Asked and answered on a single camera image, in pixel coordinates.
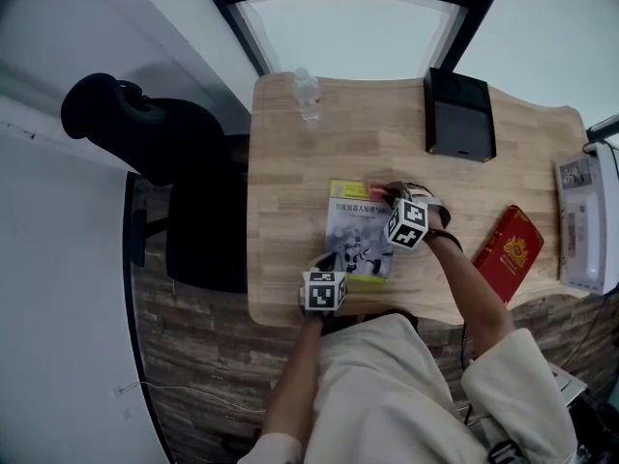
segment wooden tabletop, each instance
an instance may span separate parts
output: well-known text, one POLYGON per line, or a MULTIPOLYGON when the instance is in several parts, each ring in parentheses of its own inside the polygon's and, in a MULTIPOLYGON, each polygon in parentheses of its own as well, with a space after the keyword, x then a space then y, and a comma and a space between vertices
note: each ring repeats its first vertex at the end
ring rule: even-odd
MULTIPOLYGON (((473 258, 503 212, 518 205, 545 239, 509 308, 559 285, 559 214, 553 162, 585 142, 578 113, 517 100, 490 88, 497 157, 486 163, 426 153, 422 79, 346 81, 319 78, 322 119, 306 123, 292 97, 292 74, 261 77, 251 120, 248 196, 249 308, 263 325, 300 321, 301 272, 324 250, 329 181, 415 181, 452 214, 449 230, 473 258)), ((447 280, 425 244, 396 251, 386 284, 349 282, 341 314, 406 309, 462 323, 447 280)))

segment white shirt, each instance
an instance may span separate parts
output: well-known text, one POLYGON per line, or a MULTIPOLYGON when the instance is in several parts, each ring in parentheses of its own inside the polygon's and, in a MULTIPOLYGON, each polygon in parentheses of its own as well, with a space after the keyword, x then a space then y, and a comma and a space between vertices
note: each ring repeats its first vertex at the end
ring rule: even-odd
MULTIPOLYGON (((447 382, 408 320, 383 316, 322 339, 316 419, 301 444, 262 436, 241 464, 487 462, 489 448, 461 421, 447 382)), ((462 386, 489 446, 512 439, 530 462, 573 462, 572 420, 528 330, 474 361, 462 386)))

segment red box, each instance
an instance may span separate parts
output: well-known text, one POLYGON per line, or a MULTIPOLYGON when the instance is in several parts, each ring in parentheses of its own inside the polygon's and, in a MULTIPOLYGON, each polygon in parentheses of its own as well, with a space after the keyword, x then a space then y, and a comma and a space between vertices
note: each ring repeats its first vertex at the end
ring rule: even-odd
POLYGON ((516 205, 510 206, 473 264, 507 304, 538 257, 544 238, 516 205))

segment book cover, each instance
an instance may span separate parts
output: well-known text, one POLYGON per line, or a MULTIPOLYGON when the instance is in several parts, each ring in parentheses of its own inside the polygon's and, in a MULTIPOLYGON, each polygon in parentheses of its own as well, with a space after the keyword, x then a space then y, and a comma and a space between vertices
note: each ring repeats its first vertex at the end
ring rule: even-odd
POLYGON ((370 201, 363 182, 331 181, 326 252, 337 254, 335 272, 348 279, 385 282, 394 250, 383 228, 391 216, 384 201, 370 201))
POLYGON ((543 245, 535 225, 518 206, 512 205, 473 264, 507 304, 543 245))

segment plastic bottle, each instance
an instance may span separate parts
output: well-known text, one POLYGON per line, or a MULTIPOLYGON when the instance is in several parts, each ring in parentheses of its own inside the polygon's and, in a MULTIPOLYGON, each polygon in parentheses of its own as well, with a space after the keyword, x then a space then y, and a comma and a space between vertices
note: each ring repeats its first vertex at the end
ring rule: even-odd
POLYGON ((310 75, 305 67, 300 67, 294 72, 292 94, 299 104, 304 120, 316 121, 321 117, 320 85, 318 79, 310 75))

